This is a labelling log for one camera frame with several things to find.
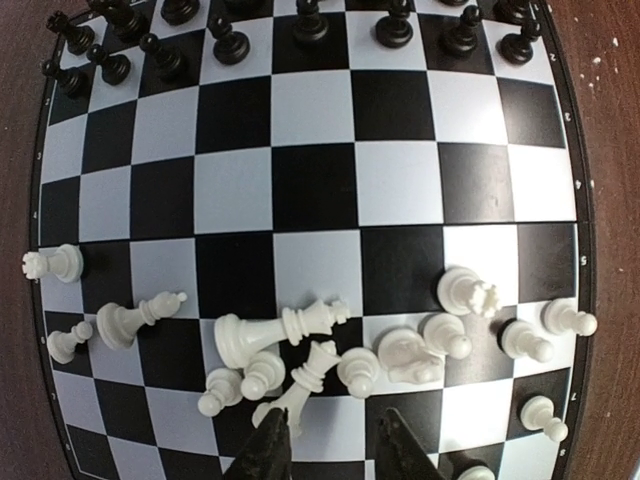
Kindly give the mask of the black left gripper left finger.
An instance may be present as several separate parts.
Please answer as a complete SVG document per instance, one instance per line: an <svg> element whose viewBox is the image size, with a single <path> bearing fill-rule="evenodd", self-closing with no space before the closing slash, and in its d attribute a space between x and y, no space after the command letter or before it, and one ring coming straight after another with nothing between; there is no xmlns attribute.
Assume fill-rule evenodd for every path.
<svg viewBox="0 0 640 480"><path fill-rule="evenodd" d="M290 479L292 467L288 410L271 409L227 469L228 479Z"/></svg>

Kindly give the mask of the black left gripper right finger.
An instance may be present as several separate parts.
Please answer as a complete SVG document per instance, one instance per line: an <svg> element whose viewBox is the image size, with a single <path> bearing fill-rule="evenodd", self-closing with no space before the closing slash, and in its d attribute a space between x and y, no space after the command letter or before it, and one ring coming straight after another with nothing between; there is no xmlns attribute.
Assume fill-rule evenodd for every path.
<svg viewBox="0 0 640 480"><path fill-rule="evenodd" d="M396 408L387 408L377 423L375 475L377 480L443 479Z"/></svg>

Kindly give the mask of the white queen piece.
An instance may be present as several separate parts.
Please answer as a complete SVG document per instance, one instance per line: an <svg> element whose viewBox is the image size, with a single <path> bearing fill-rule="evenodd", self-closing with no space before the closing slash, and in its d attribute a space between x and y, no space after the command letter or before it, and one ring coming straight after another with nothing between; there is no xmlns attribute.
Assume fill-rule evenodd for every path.
<svg viewBox="0 0 640 480"><path fill-rule="evenodd" d="M324 389L326 373L341 360L337 354L334 340L325 342L312 341L307 360L291 371L294 383L278 399L261 403L252 415L252 424L257 428L272 409L288 412L288 426L292 438L301 435L301 413L306 401L312 393L321 393Z"/></svg>

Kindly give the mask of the black white chessboard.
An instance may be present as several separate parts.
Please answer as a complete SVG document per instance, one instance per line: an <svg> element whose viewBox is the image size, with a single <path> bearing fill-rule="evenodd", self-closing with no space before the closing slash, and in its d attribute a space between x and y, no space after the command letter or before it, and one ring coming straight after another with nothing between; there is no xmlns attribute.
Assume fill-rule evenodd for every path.
<svg viewBox="0 0 640 480"><path fill-rule="evenodd" d="M266 1L232 12L204 1L171 26L157 1L134 4L185 73L161 81L152 59L102 17L75 17L132 69L120 85L59 41L63 68L86 92L48 82L38 125L31 207L33 250L77 246L81 278L33 283L36 338L93 321L116 303L136 307L184 292L177 314L141 328L128 349L99 336L73 360L42 359L62 449L74 479L218 479L252 433L255 404L213 418L197 402L221 366L217 318L271 320L283 308L344 301L339 351L371 347L386 331L420 329L441 311L450 267L496 285L492 319L463 320L473 348L446 359L426 385L377 379L352 397L335 374L301 415L292 444L297 479L371 479L378 417L398 409L447 478L480 462L499 479L564 479L572 444L519 421L543 395L577 432L589 341L550 335L553 358L512 359L497 334L511 320L545 336L543 308L592 306L592 240L582 140L550 6L533 58L507 63L498 42L519 32L490 1L478 45L457 59L439 47L461 9L415 1L413 38L375 38L376 1L323 1L329 31L302 49L296 5Z"/></svg>

